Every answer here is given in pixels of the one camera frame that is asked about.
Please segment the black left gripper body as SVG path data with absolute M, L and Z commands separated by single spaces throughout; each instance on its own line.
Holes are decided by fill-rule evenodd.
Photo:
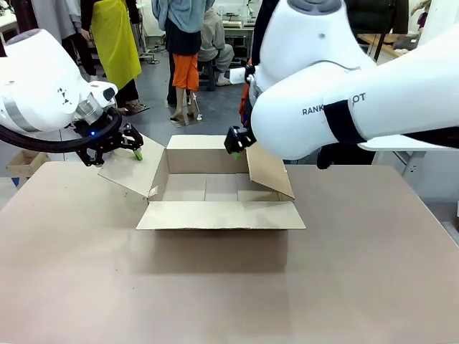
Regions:
M 99 143 L 91 144 L 87 149 L 94 153 L 94 158 L 102 158 L 106 153 L 121 148 L 124 144 L 124 138 L 121 133 L 116 133 Z

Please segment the brown cardboard box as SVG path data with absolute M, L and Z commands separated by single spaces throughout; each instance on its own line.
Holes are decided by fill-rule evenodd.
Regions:
M 113 151 L 99 175 L 146 201 L 138 230 L 304 229 L 283 161 L 258 144 L 231 156 L 224 139 L 145 137 L 138 155 Z

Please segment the small cardboard box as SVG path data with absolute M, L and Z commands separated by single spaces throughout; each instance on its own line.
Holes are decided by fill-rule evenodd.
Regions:
M 6 165 L 12 178 L 31 177 L 42 165 L 49 162 L 47 153 L 21 150 Z

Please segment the flat floor scale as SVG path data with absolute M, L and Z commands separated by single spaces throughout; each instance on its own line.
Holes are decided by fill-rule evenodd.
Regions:
M 124 116 L 132 116 L 148 110 L 150 107 L 140 102 L 127 103 L 123 107 L 118 107 L 118 111 Z

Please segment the red and black object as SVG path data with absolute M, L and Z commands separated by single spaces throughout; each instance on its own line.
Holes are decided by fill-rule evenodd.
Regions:
M 250 81 L 247 81 L 247 78 L 254 72 L 255 67 L 252 65 L 252 60 L 249 59 L 247 64 L 245 65 L 245 85 L 239 106 L 240 121 L 244 128 L 247 128 L 249 126 L 250 115 L 252 112 L 252 106 L 249 97 Z

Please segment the black stool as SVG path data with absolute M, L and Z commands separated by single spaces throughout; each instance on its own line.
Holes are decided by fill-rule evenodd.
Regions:
M 198 62 L 199 85 L 205 87 L 209 92 L 213 92 L 216 88 L 215 78 L 215 61 Z

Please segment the person in yellow apron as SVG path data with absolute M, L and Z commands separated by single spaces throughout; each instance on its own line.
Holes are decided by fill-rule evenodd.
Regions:
M 93 38 L 109 82 L 118 88 L 118 107 L 140 102 L 136 79 L 142 73 L 131 25 L 140 22 L 136 0 L 80 0 L 81 34 Z

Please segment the mannequin with orange pants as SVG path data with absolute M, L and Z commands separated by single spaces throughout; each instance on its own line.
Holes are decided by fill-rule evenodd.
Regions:
M 186 91 L 195 96 L 199 89 L 198 52 L 202 44 L 204 14 L 215 0 L 151 0 L 158 27 L 166 33 L 166 50 L 174 60 L 172 86 L 176 90 L 176 109 L 170 120 L 183 117 Z

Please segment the seated person in beige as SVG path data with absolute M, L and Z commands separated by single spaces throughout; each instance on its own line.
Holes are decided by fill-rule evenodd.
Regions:
M 201 30 L 202 44 L 198 52 L 198 62 L 214 62 L 214 77 L 216 86 L 232 85 L 225 77 L 235 56 L 232 45 L 225 42 L 223 21 L 213 8 L 204 14 Z

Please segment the white workbench with machines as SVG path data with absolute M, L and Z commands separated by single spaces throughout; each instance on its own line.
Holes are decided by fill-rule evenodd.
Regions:
M 230 39 L 242 39 L 247 59 L 249 59 L 252 51 L 256 18 L 250 11 L 247 11 L 247 15 L 244 15 L 242 12 L 227 12 L 222 7 L 218 9 L 217 13 L 222 19 L 225 36 Z

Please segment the person in grey coat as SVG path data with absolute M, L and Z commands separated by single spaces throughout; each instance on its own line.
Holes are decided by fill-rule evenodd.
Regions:
M 80 0 L 32 0 L 32 7 L 38 27 L 57 41 L 80 33 Z

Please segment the black stand pole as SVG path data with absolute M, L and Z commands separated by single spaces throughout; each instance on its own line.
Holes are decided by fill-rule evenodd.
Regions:
M 374 52 L 374 61 L 375 62 L 379 59 L 382 47 L 384 45 L 384 40 L 385 40 L 386 35 L 387 34 L 385 32 L 375 35 L 375 39 L 377 39 L 377 46 L 376 46 L 376 49 L 375 49 L 375 52 Z

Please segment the white table with metal legs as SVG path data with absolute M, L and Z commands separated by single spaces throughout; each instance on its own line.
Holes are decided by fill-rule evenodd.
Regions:
M 18 24 L 15 14 L 13 14 L 10 10 L 6 10 L 3 14 L 0 13 L 0 33 L 17 29 Z

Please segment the wooden table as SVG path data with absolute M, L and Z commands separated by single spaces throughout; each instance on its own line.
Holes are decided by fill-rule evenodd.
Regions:
M 357 34 L 357 38 L 367 45 L 366 53 L 374 59 L 377 46 L 376 34 Z M 399 57 L 414 50 L 419 42 L 419 34 L 387 34 L 380 56 Z

